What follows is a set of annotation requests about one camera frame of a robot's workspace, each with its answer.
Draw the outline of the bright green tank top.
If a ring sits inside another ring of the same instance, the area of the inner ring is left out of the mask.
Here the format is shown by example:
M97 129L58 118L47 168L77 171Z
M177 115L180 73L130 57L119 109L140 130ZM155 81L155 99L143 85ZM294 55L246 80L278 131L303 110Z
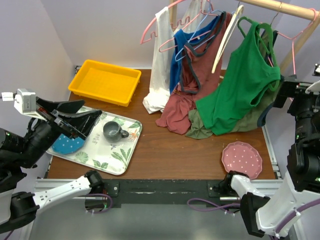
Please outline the bright green tank top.
M229 58L224 79L217 89L196 101L204 127L215 135L229 133L236 123L256 107L267 90L274 92L280 84L279 66L272 67L266 51L251 25L242 43ZM267 34L259 30L263 40Z

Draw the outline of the green plastic hanger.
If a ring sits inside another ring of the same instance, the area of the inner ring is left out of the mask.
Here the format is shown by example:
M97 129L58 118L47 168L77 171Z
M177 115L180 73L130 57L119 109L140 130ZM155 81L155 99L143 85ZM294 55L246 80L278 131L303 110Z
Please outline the green plastic hanger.
M254 21L254 20L248 18L247 16L241 16L237 22L237 28L240 30L240 32L244 38L246 37L246 34L240 25L241 21L243 21L243 20L247 21L252 26L256 25L259 28L259 30L255 30L255 35L259 39L259 41L257 43L258 44L257 48L259 48L259 45L262 44L262 46L265 49L265 56L269 60L270 66L277 67L278 64L277 64L276 56L274 53L274 32L271 28L271 25L268 23L264 23L264 22L258 23L257 21ZM259 33L260 29L263 29L264 32L266 33L267 40L263 40L263 38L261 37L261 35Z

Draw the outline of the olive green tank top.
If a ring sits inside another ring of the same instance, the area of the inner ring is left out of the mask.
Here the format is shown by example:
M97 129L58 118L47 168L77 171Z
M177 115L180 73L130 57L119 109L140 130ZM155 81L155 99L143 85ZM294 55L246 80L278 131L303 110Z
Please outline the olive green tank top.
M273 45L277 38L277 32L273 31ZM279 81L279 86L275 91L271 91L268 89L264 95L262 96L260 103L253 107L242 119L240 119L233 130L228 133L232 132L248 132L254 130L256 128L262 127L265 124L265 118L273 105L273 102L276 98L277 91L279 90L281 80ZM193 139L205 139L208 138L214 133L205 128L203 121L200 118L199 112L196 109L189 111L189 120L191 121L190 130L186 133L187 137Z

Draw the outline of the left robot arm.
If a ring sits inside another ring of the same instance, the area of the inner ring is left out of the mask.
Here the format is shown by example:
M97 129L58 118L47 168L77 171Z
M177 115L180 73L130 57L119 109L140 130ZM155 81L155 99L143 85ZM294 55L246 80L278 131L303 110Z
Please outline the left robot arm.
M0 130L0 232L12 232L31 223L45 210L74 197L99 196L104 182L90 170L71 183L43 192L15 192L27 174L22 169L37 166L37 161L61 136L86 140L101 110L80 113L84 100L48 101L35 98L36 116L28 123L25 136Z

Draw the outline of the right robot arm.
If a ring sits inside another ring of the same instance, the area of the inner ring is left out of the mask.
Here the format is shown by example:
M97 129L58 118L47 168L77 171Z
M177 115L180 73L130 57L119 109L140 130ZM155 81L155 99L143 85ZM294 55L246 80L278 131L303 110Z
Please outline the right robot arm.
M226 174L222 189L230 197L240 197L240 214L249 235L288 235L303 211L320 203L320 83L284 81L273 106L287 110L295 118L295 140L287 156L287 172L272 197L267 197L238 171Z

